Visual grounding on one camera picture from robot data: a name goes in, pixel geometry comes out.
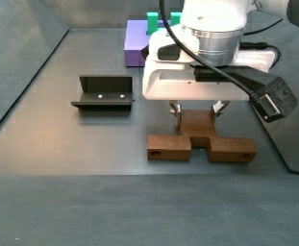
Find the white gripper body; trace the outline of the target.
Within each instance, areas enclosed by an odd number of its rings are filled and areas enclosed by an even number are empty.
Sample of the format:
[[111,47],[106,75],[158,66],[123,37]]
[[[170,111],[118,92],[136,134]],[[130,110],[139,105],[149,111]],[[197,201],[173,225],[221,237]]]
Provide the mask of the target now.
[[[171,30],[190,51],[214,67],[249,66],[269,72],[275,59],[273,51],[241,51],[239,40],[243,30],[205,32],[178,24]],[[181,51],[175,61],[158,57],[162,47],[174,45],[165,30],[150,37],[150,54],[143,76],[143,95],[149,100],[249,100],[247,94],[226,79],[221,82],[197,82],[194,58]]]

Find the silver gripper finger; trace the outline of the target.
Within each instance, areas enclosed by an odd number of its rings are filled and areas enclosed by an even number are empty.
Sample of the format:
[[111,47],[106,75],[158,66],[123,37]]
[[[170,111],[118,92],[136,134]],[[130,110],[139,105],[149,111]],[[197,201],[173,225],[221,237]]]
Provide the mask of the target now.
[[213,108],[211,108],[214,118],[221,117],[221,115],[223,114],[223,111],[229,105],[230,105],[229,101],[217,101],[214,103]]
[[182,122],[182,105],[178,100],[170,101],[170,113],[175,116],[177,127],[179,127]]

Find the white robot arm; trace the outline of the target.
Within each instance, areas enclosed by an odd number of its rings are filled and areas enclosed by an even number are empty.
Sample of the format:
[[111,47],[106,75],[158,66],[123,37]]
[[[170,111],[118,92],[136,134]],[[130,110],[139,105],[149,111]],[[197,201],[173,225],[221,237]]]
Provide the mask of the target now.
[[247,100],[266,122],[286,117],[297,97],[269,73],[277,55],[245,47],[247,14],[261,11],[299,27],[299,0],[185,0],[181,23],[153,33],[143,95],[167,100],[214,100],[214,114],[234,100]]

